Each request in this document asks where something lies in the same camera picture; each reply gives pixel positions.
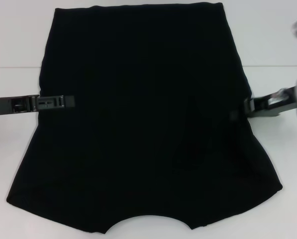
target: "black fabric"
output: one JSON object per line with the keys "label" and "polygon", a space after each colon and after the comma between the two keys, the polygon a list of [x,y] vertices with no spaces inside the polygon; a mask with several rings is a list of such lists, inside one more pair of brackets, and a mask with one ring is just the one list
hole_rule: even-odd
{"label": "black fabric", "polygon": [[12,205],[87,232],[140,215],[194,229],[282,189],[230,120],[251,91],[220,3],[56,9],[40,87],[76,108],[39,113]]}

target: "black shorts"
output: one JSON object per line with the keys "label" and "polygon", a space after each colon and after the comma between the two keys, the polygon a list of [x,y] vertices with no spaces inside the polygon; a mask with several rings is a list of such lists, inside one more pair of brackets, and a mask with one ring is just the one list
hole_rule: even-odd
{"label": "black shorts", "polygon": [[56,9],[40,112],[7,201],[105,233],[135,216],[194,229],[282,189],[241,112],[251,97],[222,4]]}

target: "white tabletop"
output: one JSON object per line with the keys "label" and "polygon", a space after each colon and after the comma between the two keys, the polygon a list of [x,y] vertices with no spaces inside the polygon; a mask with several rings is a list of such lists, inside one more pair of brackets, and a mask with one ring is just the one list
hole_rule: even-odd
{"label": "white tabletop", "polygon": [[[38,77],[54,9],[185,0],[0,0],[0,97],[38,94]],[[297,80],[297,0],[225,0],[227,19],[256,96]],[[37,114],[0,116],[0,239],[297,239],[297,117],[250,120],[284,188],[268,201],[207,227],[190,230],[165,217],[122,221],[105,235],[35,216],[5,200],[37,126]]]}

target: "white table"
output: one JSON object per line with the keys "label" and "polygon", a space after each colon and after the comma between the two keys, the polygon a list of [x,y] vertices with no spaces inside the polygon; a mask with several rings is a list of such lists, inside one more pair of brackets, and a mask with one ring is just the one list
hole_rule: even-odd
{"label": "white table", "polygon": [[[0,97],[38,94],[38,76],[54,8],[185,0],[0,0]],[[256,96],[297,80],[297,0],[223,1],[245,73]],[[184,223],[145,216],[122,221],[105,235],[85,233],[9,205],[5,199],[37,126],[37,114],[0,116],[0,239],[297,239],[297,117],[250,120],[284,186],[241,215],[190,230]]]}

